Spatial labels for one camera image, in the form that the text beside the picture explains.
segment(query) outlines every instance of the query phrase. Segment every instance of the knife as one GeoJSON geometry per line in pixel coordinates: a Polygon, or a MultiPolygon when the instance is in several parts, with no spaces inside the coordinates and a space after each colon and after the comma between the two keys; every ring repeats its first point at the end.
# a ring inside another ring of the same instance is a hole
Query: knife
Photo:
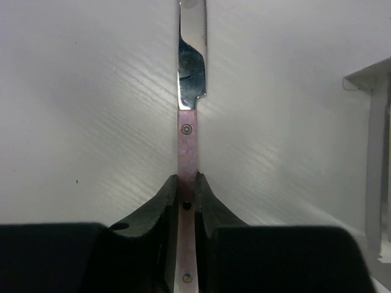
{"type": "Polygon", "coordinates": [[[194,182],[197,174],[197,100],[206,95],[206,0],[180,0],[178,40],[178,239],[175,283],[198,292],[194,182]]]}

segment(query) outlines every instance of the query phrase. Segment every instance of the silver blade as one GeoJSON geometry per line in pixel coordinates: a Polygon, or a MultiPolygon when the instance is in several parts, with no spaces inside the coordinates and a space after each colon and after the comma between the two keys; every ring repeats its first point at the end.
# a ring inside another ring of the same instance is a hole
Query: silver blade
{"type": "Polygon", "coordinates": [[[206,0],[180,0],[178,106],[195,109],[206,95],[206,0]]]}

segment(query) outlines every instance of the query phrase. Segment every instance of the knife blade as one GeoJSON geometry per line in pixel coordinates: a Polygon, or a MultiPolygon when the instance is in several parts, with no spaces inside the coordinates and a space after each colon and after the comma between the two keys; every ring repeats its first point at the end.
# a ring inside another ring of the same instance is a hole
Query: knife blade
{"type": "Polygon", "coordinates": [[[194,183],[198,171],[197,100],[206,95],[206,0],[180,0],[178,38],[178,239],[175,284],[199,291],[194,183]]]}

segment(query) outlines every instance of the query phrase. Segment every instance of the knife handle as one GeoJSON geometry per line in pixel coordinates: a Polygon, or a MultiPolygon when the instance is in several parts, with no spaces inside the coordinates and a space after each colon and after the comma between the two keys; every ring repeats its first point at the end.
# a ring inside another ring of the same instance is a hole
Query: knife handle
{"type": "Polygon", "coordinates": [[[194,184],[197,175],[197,111],[178,111],[177,284],[180,292],[198,292],[194,184]]]}

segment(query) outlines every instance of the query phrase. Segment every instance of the metal rivet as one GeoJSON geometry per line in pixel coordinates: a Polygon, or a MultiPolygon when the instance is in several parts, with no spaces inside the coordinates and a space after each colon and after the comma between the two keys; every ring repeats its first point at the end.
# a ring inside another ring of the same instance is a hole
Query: metal rivet
{"type": "Polygon", "coordinates": [[[187,135],[189,135],[192,131],[193,131],[193,129],[191,128],[190,125],[185,124],[185,125],[182,126],[182,133],[183,133],[184,135],[187,136],[187,135]]]}
{"type": "Polygon", "coordinates": [[[193,277],[189,274],[189,273],[186,273],[183,275],[183,281],[185,283],[191,283],[191,281],[193,280],[193,277]]]}

